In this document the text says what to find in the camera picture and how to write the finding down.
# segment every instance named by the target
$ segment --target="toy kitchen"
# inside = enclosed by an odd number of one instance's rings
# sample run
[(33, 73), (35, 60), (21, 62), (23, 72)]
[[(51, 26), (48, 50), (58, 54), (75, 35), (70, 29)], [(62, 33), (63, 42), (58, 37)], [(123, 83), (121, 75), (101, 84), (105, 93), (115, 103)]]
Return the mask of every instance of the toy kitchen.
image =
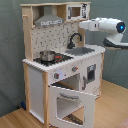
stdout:
[(85, 44), (79, 27), (90, 4), (21, 5), (26, 109), (44, 128), (93, 128), (105, 49)]

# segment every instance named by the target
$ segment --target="knob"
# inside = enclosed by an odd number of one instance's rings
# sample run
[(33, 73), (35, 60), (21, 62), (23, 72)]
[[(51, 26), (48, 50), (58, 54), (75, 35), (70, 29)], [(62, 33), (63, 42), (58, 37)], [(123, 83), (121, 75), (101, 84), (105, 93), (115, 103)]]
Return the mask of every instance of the knob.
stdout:
[(73, 67), (72, 71), (75, 72), (78, 68), (77, 67)]
[(54, 74), (54, 78), (55, 78), (55, 79), (59, 79), (59, 74), (58, 74), (58, 73), (55, 73), (55, 74)]

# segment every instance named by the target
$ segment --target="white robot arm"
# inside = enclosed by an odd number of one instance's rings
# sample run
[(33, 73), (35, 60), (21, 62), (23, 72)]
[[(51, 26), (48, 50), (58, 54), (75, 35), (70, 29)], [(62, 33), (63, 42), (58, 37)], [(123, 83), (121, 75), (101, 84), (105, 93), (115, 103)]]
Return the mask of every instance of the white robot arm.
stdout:
[(128, 43), (121, 43), (123, 33), (126, 30), (125, 23), (117, 19), (96, 18), (79, 23), (79, 27), (89, 31), (101, 31), (108, 33), (104, 39), (104, 46), (111, 49), (128, 49)]

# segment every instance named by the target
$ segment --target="door handle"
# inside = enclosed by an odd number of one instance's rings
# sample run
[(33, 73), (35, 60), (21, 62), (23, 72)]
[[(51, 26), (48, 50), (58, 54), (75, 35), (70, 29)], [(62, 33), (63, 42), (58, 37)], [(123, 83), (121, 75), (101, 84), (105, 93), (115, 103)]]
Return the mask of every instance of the door handle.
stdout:
[(72, 16), (72, 8), (71, 7), (68, 7), (68, 10), (70, 11), (70, 15), (68, 16), (68, 19), (71, 19), (71, 16)]
[(79, 99), (79, 96), (69, 96), (69, 95), (66, 95), (64, 93), (60, 93), (60, 96), (62, 96), (64, 98), (74, 99), (74, 100), (78, 100)]
[(84, 80), (84, 87), (82, 87), (82, 90), (85, 90), (86, 88), (86, 77), (85, 76), (83, 76), (83, 80)]

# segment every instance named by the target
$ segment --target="stovetop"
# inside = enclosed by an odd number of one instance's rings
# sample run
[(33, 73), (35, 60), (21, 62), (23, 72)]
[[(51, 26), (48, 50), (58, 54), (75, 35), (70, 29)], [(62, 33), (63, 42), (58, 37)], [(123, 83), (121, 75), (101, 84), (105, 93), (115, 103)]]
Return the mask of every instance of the stovetop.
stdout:
[(61, 62), (60, 62), (60, 61), (59, 61), (59, 62), (56, 62), (55, 60), (53, 60), (53, 61), (42, 61), (41, 58), (36, 58), (36, 59), (34, 59), (34, 62), (37, 62), (37, 63), (40, 63), (40, 64), (42, 64), (42, 65), (44, 65), (44, 66), (49, 67), (49, 66), (51, 66), (51, 65), (58, 64), (58, 63), (62, 63), (62, 62), (64, 62), (64, 61), (73, 59), (73, 57), (70, 57), (70, 56), (67, 56), (67, 55), (63, 55), (63, 54), (61, 54), (61, 55), (62, 55), (62, 60), (61, 60)]

